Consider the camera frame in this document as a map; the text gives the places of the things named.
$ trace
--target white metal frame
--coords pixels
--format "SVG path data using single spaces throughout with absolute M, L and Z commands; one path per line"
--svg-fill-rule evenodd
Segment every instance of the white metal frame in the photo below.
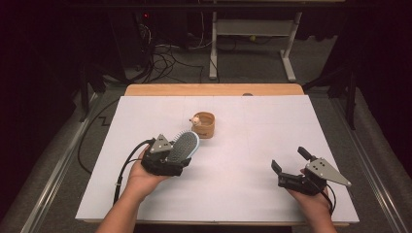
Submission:
M 210 54 L 209 79 L 218 77 L 218 51 L 216 42 L 218 35 L 256 35 L 256 36 L 288 36 L 288 44 L 285 50 L 280 50 L 282 62 L 285 67 L 288 80 L 296 82 L 289 55 L 292 49 L 294 37 L 300 23 L 302 13 L 296 13 L 294 20 L 233 20 L 219 19 L 213 12 L 212 24 L 212 49 Z

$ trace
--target gray floor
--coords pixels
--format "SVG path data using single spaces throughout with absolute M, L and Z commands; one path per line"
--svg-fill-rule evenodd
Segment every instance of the gray floor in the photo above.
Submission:
M 325 65 L 327 56 L 334 44 L 334 39 L 316 42 L 313 39 L 296 41 L 291 52 L 292 66 L 300 84 L 316 79 Z M 221 83 L 287 83 L 285 71 L 278 50 L 285 44 L 284 39 L 275 39 L 268 44 L 254 45 L 238 42 L 235 50 L 230 40 L 221 40 L 218 57 L 218 69 Z M 189 67 L 178 63 L 169 74 L 171 78 L 162 78 L 155 83 L 178 83 L 175 79 L 187 83 L 216 83 L 208 79 L 209 49 L 179 50 L 173 49 L 176 59 L 192 66 L 204 66 L 200 74 L 199 67 Z M 124 86 L 109 85 L 102 95 L 92 100 L 92 116 L 89 121 L 80 123 L 82 111 L 79 107 L 61 128 L 54 140 L 35 165 L 31 176 L 21 190 L 17 200 L 0 224 L 0 232 L 92 232 L 97 224 L 85 223 L 74 219 L 86 189 L 89 174 L 81 168 L 77 160 L 77 151 L 71 154 L 71 145 L 81 139 L 79 130 L 89 129 L 80 150 L 81 159 L 87 169 L 92 170 L 100 152 L 108 126 L 102 124 L 103 118 L 110 122 L 117 103 L 104 110 L 93 123 L 94 116 L 108 104 L 124 94 Z M 334 154 L 339 170 L 353 181 L 349 189 L 360 223 L 338 228 L 338 232 L 408 232 L 412 219 L 412 183 L 397 161 L 390 146 L 382 135 L 376 121 L 367 109 L 361 92 L 357 92 L 355 124 L 357 129 L 350 130 L 342 118 L 341 99 L 329 99 L 327 87 L 312 88 L 307 92 L 313 103 L 320 124 L 326 135 L 329 147 Z M 58 176 L 60 182 L 56 189 L 45 193 L 45 187 L 55 175 L 55 167 L 63 163 L 67 169 Z M 50 197 L 50 200 L 39 198 Z M 34 210 L 41 210 L 34 219 L 34 224 L 27 224 Z M 269 232 L 271 228 L 255 228 L 252 231 Z M 306 226 L 296 226 L 293 232 L 308 232 Z M 214 229 L 218 232 L 245 232 L 241 229 Z

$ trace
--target white paper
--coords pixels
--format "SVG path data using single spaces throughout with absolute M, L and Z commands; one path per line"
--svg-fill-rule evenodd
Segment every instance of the white paper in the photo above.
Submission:
M 191 128 L 189 119 L 198 112 L 215 115 L 214 137 L 201 140 L 181 177 L 161 183 L 145 199 L 138 219 L 302 222 L 296 202 L 277 185 L 272 159 L 283 172 L 298 175 L 307 161 L 297 148 L 304 147 L 336 168 L 305 95 L 122 97 L 76 219 L 101 220 L 112 207 L 121 166 L 133 149 L 158 134 L 173 140 Z M 346 187 L 329 184 L 337 196 L 333 221 L 358 222 Z

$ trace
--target hand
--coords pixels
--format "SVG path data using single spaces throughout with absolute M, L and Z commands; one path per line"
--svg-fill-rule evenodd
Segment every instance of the hand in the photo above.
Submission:
M 309 196 L 290 189 L 287 191 L 299 204 L 313 232 L 336 232 L 329 213 L 329 203 L 321 193 Z
M 149 146 L 139 154 L 139 160 L 135 161 L 131 167 L 127 185 L 124 189 L 124 192 L 133 194 L 139 202 L 142 202 L 146 196 L 151 194 L 160 182 L 169 178 L 150 174 L 143 168 L 141 159 L 148 148 Z
M 148 147 L 140 153 L 139 159 L 142 159 L 147 149 Z M 133 232 L 140 204 L 146 196 L 155 190 L 160 182 L 166 179 L 168 177 L 156 176 L 146 172 L 140 160 L 134 162 L 124 192 L 121 194 L 119 201 L 106 214 L 96 232 Z

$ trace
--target table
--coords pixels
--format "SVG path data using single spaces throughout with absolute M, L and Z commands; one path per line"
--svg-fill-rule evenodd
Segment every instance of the table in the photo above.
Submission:
M 132 149 L 148 137 L 156 137 L 155 133 L 163 133 L 168 139 L 176 135 L 182 127 L 190 126 L 185 116 L 189 119 L 190 113 L 200 109 L 215 113 L 214 137 L 200 142 L 199 150 L 181 177 L 161 183 L 147 197 L 137 220 L 180 224 L 302 224 L 304 218 L 295 201 L 277 186 L 277 175 L 270 168 L 271 158 L 277 157 L 279 163 L 285 159 L 278 157 L 286 156 L 292 163 L 280 163 L 284 171 L 298 171 L 306 161 L 296 150 L 304 144 L 315 155 L 321 154 L 336 165 L 309 98 L 293 83 L 131 85 L 120 100 L 76 219 L 101 220 L 111 208 L 114 183 Z M 276 127 L 271 127 L 273 121 L 277 122 Z M 256 147 L 260 144 L 270 145 Z M 249 145 L 254 148 L 252 153 L 248 151 Z M 340 203 L 333 216 L 334 223 L 346 225 L 359 221 L 346 188 L 330 185 Z
M 228 2 L 344 2 L 345 0 L 229 0 Z M 300 23 L 302 12 L 297 12 L 293 20 L 250 20 L 250 19 L 218 19 L 216 12 L 212 17 L 212 48 L 210 53 L 209 78 L 218 77 L 218 52 L 216 49 L 218 35 L 244 35 L 244 36 L 283 36 L 289 37 L 284 50 L 279 53 L 289 82 L 296 82 L 289 55 L 292 49 L 294 37 Z

